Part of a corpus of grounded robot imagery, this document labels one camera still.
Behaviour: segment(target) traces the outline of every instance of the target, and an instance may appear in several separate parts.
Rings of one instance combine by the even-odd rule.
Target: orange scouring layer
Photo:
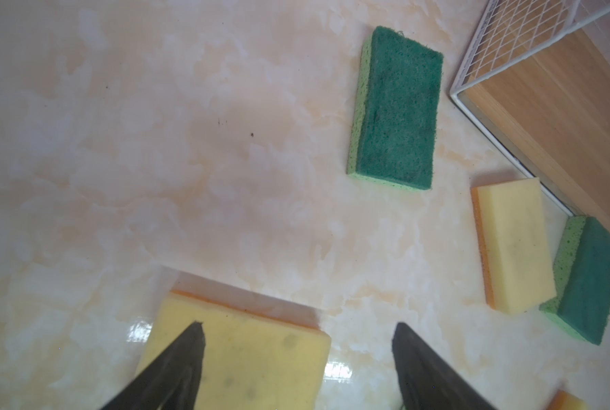
[[[547,410],[561,410],[562,407],[565,405],[567,398],[569,398],[569,394],[562,390],[559,390]]]
[[[202,296],[194,295],[193,293],[190,293],[190,292],[187,292],[187,291],[182,291],[180,289],[174,289],[173,288],[173,289],[170,290],[170,292],[171,293],[175,293],[176,295],[181,295],[181,296],[189,297],[189,298],[192,298],[192,299],[201,300],[201,301],[206,302],[206,303],[217,304],[218,306],[223,306],[223,307],[226,307],[226,308],[229,308],[229,309],[243,311],[243,312],[246,312],[246,313],[251,314],[253,316],[259,316],[259,317],[263,317],[265,319],[275,320],[277,322],[283,322],[285,324],[290,324],[290,325],[295,325],[295,326],[300,326],[300,327],[306,327],[308,329],[313,329],[313,330],[320,331],[320,329],[318,327],[308,326],[308,325],[305,325],[305,324],[299,324],[299,323],[292,322],[291,320],[286,320],[286,319],[276,319],[275,317],[271,317],[271,316],[268,316],[266,314],[262,314],[260,312],[255,312],[255,311],[252,311],[252,310],[239,309],[238,307],[232,306],[230,304],[219,302],[217,300],[207,299],[207,298],[204,298]]]
[[[485,234],[483,233],[483,217],[480,213],[480,201],[478,200],[477,188],[471,190],[471,200],[473,204],[473,217],[475,219],[475,230],[478,233],[478,248],[480,249],[480,259],[483,265],[483,279],[485,281],[485,298],[487,304],[496,309],[494,304],[494,290],[492,289],[492,276],[489,273],[489,261],[487,260],[487,246],[485,244]]]

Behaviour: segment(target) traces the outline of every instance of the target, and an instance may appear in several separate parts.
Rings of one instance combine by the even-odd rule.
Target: white metal grid
[[[585,1],[601,4],[581,9]],[[489,0],[487,3],[449,94],[459,109],[523,175],[534,176],[476,118],[458,94],[608,13],[610,0]],[[567,215],[573,215],[546,186],[542,185],[542,191]]]

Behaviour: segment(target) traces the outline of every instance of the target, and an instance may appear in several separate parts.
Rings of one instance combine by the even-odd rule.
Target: light green foam layer
[[[348,152],[348,169],[347,173],[358,179],[362,178],[357,174],[357,149],[359,148],[359,137],[362,135],[362,123],[366,114],[366,97],[368,95],[368,74],[371,69],[371,41],[373,33],[364,41],[362,45],[362,57],[359,64],[359,80],[357,82],[357,96],[355,97],[355,117],[353,118],[353,130],[351,131],[350,150]],[[382,182],[375,178],[371,178],[376,182]]]
[[[359,179],[362,181],[371,181],[371,182],[375,182],[377,184],[380,185],[385,185],[385,186],[392,186],[394,188],[400,188],[401,190],[406,190],[406,191],[411,191],[411,192],[420,192],[420,189],[417,189],[413,186],[408,186],[408,185],[403,185],[403,184],[399,184],[398,182],[391,182],[388,180],[384,180],[384,179],[378,179],[378,178],[374,178],[372,176],[366,176],[366,175],[362,175],[360,173],[353,173],[350,174],[350,177],[355,178],[355,179]]]
[[[586,341],[586,339],[558,316],[557,311],[560,308],[560,302],[562,301],[565,289],[567,288],[567,283],[569,283],[571,268],[576,260],[580,236],[583,233],[586,221],[587,217],[571,217],[568,219],[553,263],[555,292],[557,293],[557,296],[540,305],[540,310],[551,320],[551,322],[554,322],[560,329],[573,338],[583,341]]]

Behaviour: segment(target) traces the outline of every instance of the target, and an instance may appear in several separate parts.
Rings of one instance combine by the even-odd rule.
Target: marble countertop
[[[177,270],[315,308],[317,409],[399,407],[399,321],[499,409],[610,409],[610,324],[484,301],[470,186],[521,175],[445,93],[485,4],[0,0],[0,409],[104,404]],[[445,57],[429,192],[345,175],[377,25]]]

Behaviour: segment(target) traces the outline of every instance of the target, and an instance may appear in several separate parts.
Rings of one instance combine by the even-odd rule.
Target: sponge
[[[350,176],[409,190],[432,185],[443,56],[377,27],[362,47]]]
[[[162,302],[137,372],[194,321],[206,339],[195,409],[314,408],[330,351],[327,334],[179,291]]]
[[[610,315],[610,233],[596,218],[567,221],[554,275],[557,297],[540,310],[573,337],[601,344]]]
[[[589,410],[589,407],[576,396],[559,390],[547,410]]]
[[[517,314],[555,297],[539,179],[473,188],[472,201],[489,306]]]

